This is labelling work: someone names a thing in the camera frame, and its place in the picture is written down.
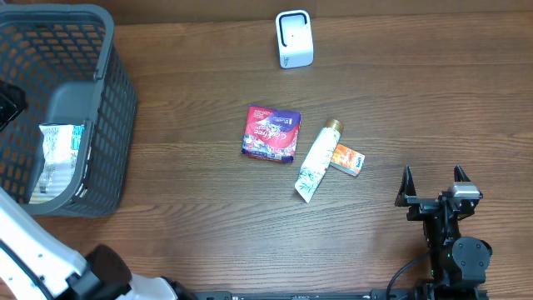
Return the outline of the red purple pad pack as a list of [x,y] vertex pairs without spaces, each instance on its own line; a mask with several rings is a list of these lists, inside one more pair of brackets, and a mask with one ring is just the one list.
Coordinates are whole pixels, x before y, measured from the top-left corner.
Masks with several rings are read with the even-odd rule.
[[247,112],[242,153],[251,158],[291,163],[301,126],[301,114],[250,105]]

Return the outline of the yellow white snack bag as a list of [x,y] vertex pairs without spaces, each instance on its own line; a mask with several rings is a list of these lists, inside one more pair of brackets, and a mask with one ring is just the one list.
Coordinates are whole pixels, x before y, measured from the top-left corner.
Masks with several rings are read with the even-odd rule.
[[43,135],[44,164],[30,204],[49,202],[67,189],[75,173],[85,126],[41,124],[39,129]]

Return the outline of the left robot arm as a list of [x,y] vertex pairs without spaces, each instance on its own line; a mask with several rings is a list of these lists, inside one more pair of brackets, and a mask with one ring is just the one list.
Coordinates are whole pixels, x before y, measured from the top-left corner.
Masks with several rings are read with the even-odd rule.
[[19,299],[195,299],[179,282],[134,274],[106,245],[86,257],[1,191],[1,279]]

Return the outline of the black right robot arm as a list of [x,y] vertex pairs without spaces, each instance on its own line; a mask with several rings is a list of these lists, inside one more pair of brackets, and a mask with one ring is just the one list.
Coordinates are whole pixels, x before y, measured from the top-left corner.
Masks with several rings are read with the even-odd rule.
[[434,198],[416,195],[411,169],[404,168],[395,205],[409,209],[406,219],[423,223],[427,252],[395,273],[386,288],[386,298],[394,295],[392,285],[407,269],[430,260],[431,278],[420,280],[404,299],[487,299],[478,287],[486,281],[492,247],[488,242],[460,233],[460,221],[475,214],[483,198],[481,190],[461,166],[454,168],[454,182]]

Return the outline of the white Pantene tube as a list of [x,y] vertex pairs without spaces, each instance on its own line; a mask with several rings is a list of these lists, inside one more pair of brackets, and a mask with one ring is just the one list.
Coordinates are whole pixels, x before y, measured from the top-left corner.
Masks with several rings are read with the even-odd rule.
[[309,203],[329,168],[331,159],[341,139],[344,125],[328,119],[306,155],[294,185],[301,198]]

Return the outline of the orange tissue pack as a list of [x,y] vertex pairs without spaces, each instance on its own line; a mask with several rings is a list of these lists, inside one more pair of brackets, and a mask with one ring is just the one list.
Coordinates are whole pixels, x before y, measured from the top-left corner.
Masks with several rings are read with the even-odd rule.
[[357,177],[364,165],[365,156],[342,144],[338,144],[333,153],[330,165],[346,174]]

